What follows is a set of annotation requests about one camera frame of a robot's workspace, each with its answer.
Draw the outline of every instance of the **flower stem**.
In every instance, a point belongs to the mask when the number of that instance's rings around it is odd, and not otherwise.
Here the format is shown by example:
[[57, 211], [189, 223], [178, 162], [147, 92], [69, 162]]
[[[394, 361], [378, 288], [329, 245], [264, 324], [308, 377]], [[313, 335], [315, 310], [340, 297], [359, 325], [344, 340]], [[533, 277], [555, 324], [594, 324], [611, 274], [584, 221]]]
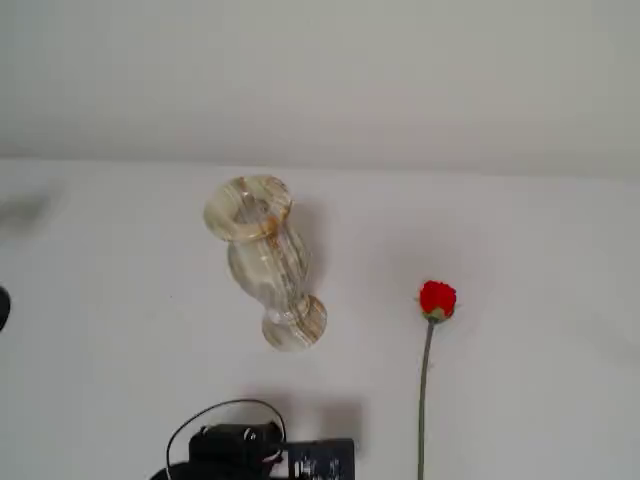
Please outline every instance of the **flower stem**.
[[429, 350], [435, 323], [429, 320], [427, 339], [422, 354], [422, 371], [420, 372], [420, 401], [418, 404], [418, 480], [424, 479], [424, 402], [427, 389], [427, 368], [429, 366]]

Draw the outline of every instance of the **black cable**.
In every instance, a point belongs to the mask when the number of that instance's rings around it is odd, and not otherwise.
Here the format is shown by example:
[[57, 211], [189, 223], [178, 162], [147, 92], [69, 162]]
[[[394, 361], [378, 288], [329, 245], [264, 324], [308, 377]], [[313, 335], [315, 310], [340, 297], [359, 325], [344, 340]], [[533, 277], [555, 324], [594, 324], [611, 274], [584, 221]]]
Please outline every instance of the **black cable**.
[[204, 410], [196, 413], [195, 415], [193, 415], [191, 418], [189, 418], [187, 421], [185, 421], [182, 425], [180, 425], [175, 432], [173, 432], [173, 434], [171, 435], [171, 437], [169, 438], [169, 443], [167, 443], [167, 451], [166, 451], [166, 466], [165, 466], [165, 471], [167, 474], [167, 480], [173, 480], [171, 478], [171, 473], [169, 472], [169, 470], [171, 469], [171, 460], [169, 459], [169, 453], [171, 452], [171, 445], [173, 444], [173, 441], [175, 440], [175, 438], [180, 434], [180, 432], [182, 430], [184, 430], [184, 428], [189, 425], [191, 422], [193, 422], [195, 419], [197, 419], [198, 417], [201, 417], [202, 415], [204, 415], [205, 413], [211, 412], [212, 410], [215, 410], [216, 408], [220, 408], [220, 407], [226, 407], [228, 405], [236, 405], [238, 403], [254, 403], [257, 405], [262, 405], [263, 407], [267, 407], [269, 410], [271, 410], [273, 413], [276, 414], [276, 416], [278, 417], [278, 420], [280, 421], [280, 425], [282, 427], [282, 443], [286, 443], [287, 441], [287, 428], [284, 424], [284, 418], [282, 417], [282, 414], [270, 403], [265, 402], [264, 400], [258, 400], [256, 398], [236, 398], [234, 400], [227, 400], [225, 402], [220, 402], [220, 403], [216, 403], [215, 405], [211, 405], [210, 407], [205, 408]]

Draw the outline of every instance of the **black object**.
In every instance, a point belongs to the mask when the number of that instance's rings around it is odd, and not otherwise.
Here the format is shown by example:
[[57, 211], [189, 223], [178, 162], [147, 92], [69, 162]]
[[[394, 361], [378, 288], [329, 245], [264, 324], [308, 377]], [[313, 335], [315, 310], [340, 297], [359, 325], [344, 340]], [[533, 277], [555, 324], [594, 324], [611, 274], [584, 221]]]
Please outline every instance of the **black object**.
[[7, 292], [4, 288], [0, 287], [0, 332], [4, 328], [7, 323], [7, 318], [9, 318], [9, 311], [11, 310], [11, 297], [9, 297], [9, 292]]
[[256, 403], [270, 408], [278, 417], [261, 425], [219, 424], [203, 427], [189, 441], [189, 461], [160, 470], [151, 480], [263, 480], [273, 466], [288, 454], [288, 479], [354, 480], [355, 447], [353, 440], [320, 440], [287, 443], [284, 420], [271, 405], [261, 400], [241, 399], [209, 407], [184, 422], [172, 435], [171, 443], [193, 420], [219, 406]]

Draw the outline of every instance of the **red rose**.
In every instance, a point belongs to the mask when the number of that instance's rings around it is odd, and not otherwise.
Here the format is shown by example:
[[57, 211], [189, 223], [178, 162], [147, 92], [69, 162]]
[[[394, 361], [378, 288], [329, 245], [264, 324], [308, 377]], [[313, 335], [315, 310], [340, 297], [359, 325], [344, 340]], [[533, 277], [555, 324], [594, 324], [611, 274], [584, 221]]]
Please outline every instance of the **red rose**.
[[446, 283], [429, 280], [420, 290], [420, 308], [427, 320], [441, 322], [451, 315], [456, 305], [456, 291]]

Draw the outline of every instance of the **white backdrop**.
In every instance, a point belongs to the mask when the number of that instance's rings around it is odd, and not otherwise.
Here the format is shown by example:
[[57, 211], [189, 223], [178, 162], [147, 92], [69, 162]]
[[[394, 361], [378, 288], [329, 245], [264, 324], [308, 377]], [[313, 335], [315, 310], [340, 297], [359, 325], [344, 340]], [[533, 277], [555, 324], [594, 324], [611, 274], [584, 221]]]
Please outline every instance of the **white backdrop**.
[[640, 175], [632, 0], [4, 0], [0, 154]]
[[358, 479], [412, 479], [431, 277], [459, 308], [434, 339], [427, 478], [638, 478], [639, 184], [269, 170], [329, 314], [286, 355], [201, 215], [254, 171], [0, 161], [4, 477], [148, 478], [183, 419], [255, 395], [292, 439], [355, 438]]

